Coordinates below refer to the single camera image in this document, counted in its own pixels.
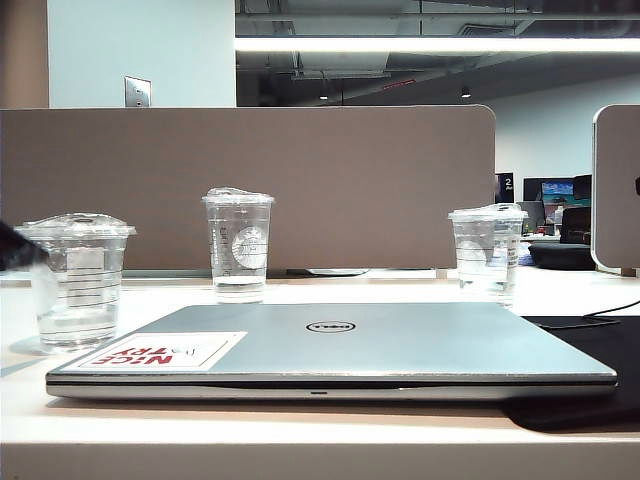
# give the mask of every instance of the plastic cup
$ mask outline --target plastic cup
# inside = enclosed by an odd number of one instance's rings
[[[124,249],[135,228],[108,215],[71,213],[17,230],[49,252],[31,270],[43,349],[80,350],[113,338]]]
[[[273,197],[231,187],[213,188],[207,209],[213,285],[220,302],[262,299],[267,273]]]
[[[512,304],[522,221],[526,217],[527,213],[514,203],[449,214],[460,288],[470,300]]]

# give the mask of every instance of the light switch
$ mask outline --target light switch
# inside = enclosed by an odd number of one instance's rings
[[[150,107],[151,106],[151,80],[141,78],[124,77],[124,106],[125,107]]]

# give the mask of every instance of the cup lid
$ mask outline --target cup lid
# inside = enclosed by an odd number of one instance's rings
[[[127,237],[136,229],[122,220],[101,213],[66,213],[34,222],[24,222],[16,230],[32,239],[80,237]]]
[[[244,203],[273,203],[274,200],[273,197],[265,193],[247,192],[233,187],[216,187],[209,190],[202,197],[202,201],[216,205],[237,205]]]
[[[480,208],[454,210],[449,213],[449,220],[454,222],[478,222],[492,220],[522,221],[529,214],[522,211],[517,203],[495,203]]]

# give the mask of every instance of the silver laptop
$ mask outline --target silver laptop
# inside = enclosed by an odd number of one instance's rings
[[[183,308],[47,374],[82,398],[501,400],[616,372],[491,303]]]

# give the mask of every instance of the white desk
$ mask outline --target white desk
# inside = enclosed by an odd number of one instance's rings
[[[531,235],[521,236],[520,241],[528,243],[559,243],[560,235],[540,235],[539,233],[533,233]]]
[[[640,298],[640,279],[520,267],[513,310],[578,314]],[[207,280],[125,280],[120,333],[213,303]],[[434,272],[270,281],[268,303],[461,300]],[[72,355],[33,351],[30,292],[2,288],[2,469],[26,479],[636,479],[640,432],[540,434],[491,406],[81,402],[45,393]],[[627,314],[640,314],[640,308]]]

